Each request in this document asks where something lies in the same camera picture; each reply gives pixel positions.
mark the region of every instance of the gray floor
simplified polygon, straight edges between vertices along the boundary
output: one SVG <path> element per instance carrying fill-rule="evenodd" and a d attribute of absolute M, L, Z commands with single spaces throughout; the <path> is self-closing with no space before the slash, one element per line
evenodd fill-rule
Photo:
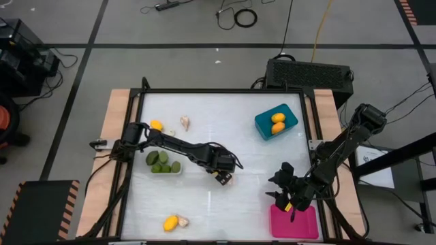
<path fill-rule="evenodd" d="M 102 2 L 15 0 L 0 9 L 0 16 L 22 18 L 46 43 L 84 44 L 86 48 Z M 140 7 L 157 2 L 162 1 L 109 0 L 95 43 L 280 44 L 289 5 L 289 1 L 284 0 L 268 5 L 253 0 L 258 23 L 250 29 L 235 27 L 223 31 L 217 27 L 215 18 L 221 0 L 197 0 L 164 12 L 151 10 L 146 15 L 139 12 Z M 295 0 L 286 42 L 312 44 L 326 4 L 327 1 Z M 221 21 L 222 25 L 231 24 L 229 16 L 223 15 Z M 436 27 L 417 26 L 414 31 L 421 43 L 436 44 Z M 335 0 L 319 43 L 413 42 L 393 0 Z M 65 48 L 61 52 L 81 58 L 84 49 Z M 311 58 L 310 49 L 285 49 L 284 52 L 294 55 L 298 61 Z M 142 76 L 148 78 L 153 88 L 249 88 L 264 74 L 267 60 L 277 53 L 277 49 L 267 48 L 92 49 L 49 179 L 86 182 L 95 154 L 88 143 L 99 137 L 112 89 L 138 87 Z M 430 62 L 436 62 L 436 50 L 426 50 L 426 55 Z M 71 62 L 68 58 L 63 60 L 67 64 Z M 360 103 L 372 103 L 385 110 L 426 82 L 425 68 L 414 49 L 318 49 L 315 62 L 349 65 L 354 70 L 354 95 L 348 103 L 347 119 Z M 32 142 L 26 148 L 4 151 L 10 162 L 0 167 L 3 187 L 0 189 L 3 197 L 0 217 L 6 215 L 17 184 L 39 178 L 79 64 L 80 60 L 74 67 L 62 69 L 65 81 L 53 97 L 35 102 L 23 112 L 20 127 L 32 136 Z M 430 94 L 430 90 L 417 94 L 389 114 L 388 119 L 404 115 Z M 436 101 L 429 99 L 411 116 L 386 127 L 371 143 L 397 148 L 434 132 L 435 106 Z M 433 164 L 430 156 L 424 156 L 422 161 Z M 436 167 L 423 165 L 422 168 L 425 178 L 436 177 Z M 434 235 L 411 229 L 419 219 L 392 197 L 361 188 L 359 193 L 369 216 L 370 238 L 410 244 L 434 241 Z M 431 214 L 436 217 L 436 194 L 429 193 L 429 200 Z M 80 192 L 70 237 L 74 236 L 82 202 Z M 416 203 L 410 204 L 418 209 Z"/>

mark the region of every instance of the blue container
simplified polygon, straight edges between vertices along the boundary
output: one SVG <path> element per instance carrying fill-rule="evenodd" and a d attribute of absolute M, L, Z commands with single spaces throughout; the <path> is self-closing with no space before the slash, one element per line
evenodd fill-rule
<path fill-rule="evenodd" d="M 286 119 L 284 121 L 285 129 L 273 135 L 271 133 L 271 128 L 273 127 L 274 123 L 271 120 L 271 116 L 273 116 L 276 113 L 285 114 L 286 116 Z M 292 127 L 298 124 L 298 120 L 295 117 L 294 113 L 292 113 L 289 106 L 287 106 L 284 103 L 277 107 L 274 107 L 271 110 L 268 110 L 262 114 L 257 115 L 254 118 L 254 122 L 256 125 L 256 129 L 258 129 L 260 135 L 264 138 L 264 140 L 270 140 L 286 132 L 287 130 L 290 130 Z"/>

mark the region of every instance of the garlic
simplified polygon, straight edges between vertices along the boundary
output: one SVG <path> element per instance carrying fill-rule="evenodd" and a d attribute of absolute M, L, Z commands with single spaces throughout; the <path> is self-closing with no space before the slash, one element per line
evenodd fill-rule
<path fill-rule="evenodd" d="M 189 128 L 189 118 L 188 118 L 188 116 L 180 117 L 180 122 L 182 123 L 183 127 L 185 128 L 185 131 L 188 131 L 188 128 Z"/>
<path fill-rule="evenodd" d="M 182 217 L 180 215 L 177 215 L 178 217 L 178 225 L 180 225 L 182 228 L 185 228 L 189 224 L 189 220 L 185 217 Z"/>

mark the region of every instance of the wooden board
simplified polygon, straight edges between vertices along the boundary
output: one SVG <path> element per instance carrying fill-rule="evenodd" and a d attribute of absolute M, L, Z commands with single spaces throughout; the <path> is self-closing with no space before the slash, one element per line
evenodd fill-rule
<path fill-rule="evenodd" d="M 128 89 L 115 89 L 112 90 L 106 117 L 102 129 L 101 138 L 105 139 L 119 139 L 123 130 L 124 118 L 127 110 L 127 102 L 129 99 Z M 307 99 L 307 111 L 309 116 L 309 125 L 313 138 L 315 138 L 315 128 L 313 123 L 313 116 L 311 113 L 310 102 Z M 324 140 L 333 140 L 341 133 L 341 126 L 334 104 L 333 94 L 330 90 L 316 90 L 315 102 L 317 104 L 318 115 L 320 118 L 321 130 Z M 108 152 L 98 152 L 97 156 L 108 154 Z M 106 162 L 104 159 L 96 159 L 94 162 L 93 171 L 101 164 Z M 115 162 L 110 163 L 103 168 L 91 181 L 88 189 L 88 194 L 85 198 L 82 215 L 80 217 L 77 236 L 85 234 L 97 221 L 102 212 L 108 205 L 110 187 L 114 175 Z M 357 200 L 356 189 L 351 173 L 345 168 L 340 167 L 339 180 L 341 182 L 341 192 L 336 198 L 337 206 L 342 211 L 344 217 L 359 233 L 364 233 L 364 224 L 360 207 Z M 324 205 L 327 218 L 327 229 L 329 237 L 334 238 L 334 227 L 331 219 L 330 210 Z M 119 209 L 114 211 L 110 235 L 114 235 L 114 229 Z"/>

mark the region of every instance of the pink tray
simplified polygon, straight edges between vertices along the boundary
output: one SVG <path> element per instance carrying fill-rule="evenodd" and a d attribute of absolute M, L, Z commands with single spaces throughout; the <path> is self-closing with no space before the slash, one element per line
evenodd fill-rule
<path fill-rule="evenodd" d="M 296 211 L 294 222 L 291 223 L 291 214 L 283 212 L 276 205 L 270 207 L 270 232 L 275 238 L 317 239 L 318 225 L 315 208 L 310 206 L 306 211 Z"/>

